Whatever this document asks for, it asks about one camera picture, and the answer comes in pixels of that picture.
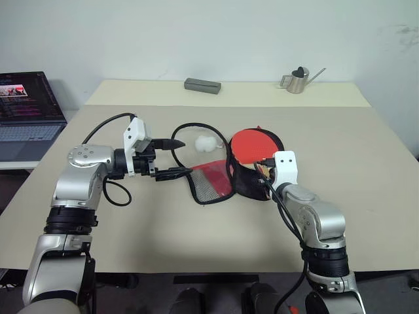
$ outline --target cotton ball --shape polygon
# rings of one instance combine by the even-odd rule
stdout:
[[[198,152],[212,152],[217,147],[217,140],[214,136],[199,135],[195,140],[195,149]]]

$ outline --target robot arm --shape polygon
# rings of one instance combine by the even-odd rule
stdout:
[[[275,166],[272,187],[301,230],[304,241],[302,258],[308,262],[306,277],[314,289],[306,298],[307,312],[365,314],[355,275],[348,265],[343,214],[297,184],[294,152],[276,152],[269,162]]]
[[[185,144],[151,139],[145,124],[133,118],[124,132],[124,149],[82,144],[68,154],[51,201],[44,234],[38,238],[26,276],[21,313],[78,313],[94,291],[95,260],[90,256],[96,209],[109,179],[136,173],[156,181],[176,179],[191,170],[159,171],[155,149],[176,149]]]

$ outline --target laptop keyboard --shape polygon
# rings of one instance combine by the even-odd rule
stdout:
[[[5,126],[0,128],[0,141],[49,141],[60,126]]]

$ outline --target dark floor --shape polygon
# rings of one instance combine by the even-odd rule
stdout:
[[[0,173],[0,214],[26,179],[24,172]],[[173,283],[173,274],[139,275],[135,289],[110,286],[98,289],[98,314],[167,313],[176,296],[187,287],[205,293],[207,313],[241,313],[240,296],[249,283],[240,284],[180,284]],[[297,280],[297,273],[260,273],[259,280],[271,284],[279,293],[286,292]],[[408,286],[408,276],[398,275],[358,284],[367,313],[419,313],[419,292]],[[307,282],[289,298],[288,304],[304,310],[305,296],[310,292]],[[22,288],[7,291],[0,288],[0,314],[17,313],[23,306]]]

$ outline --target laptop screen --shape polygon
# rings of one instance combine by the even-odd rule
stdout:
[[[0,123],[65,120],[43,72],[0,74]]]

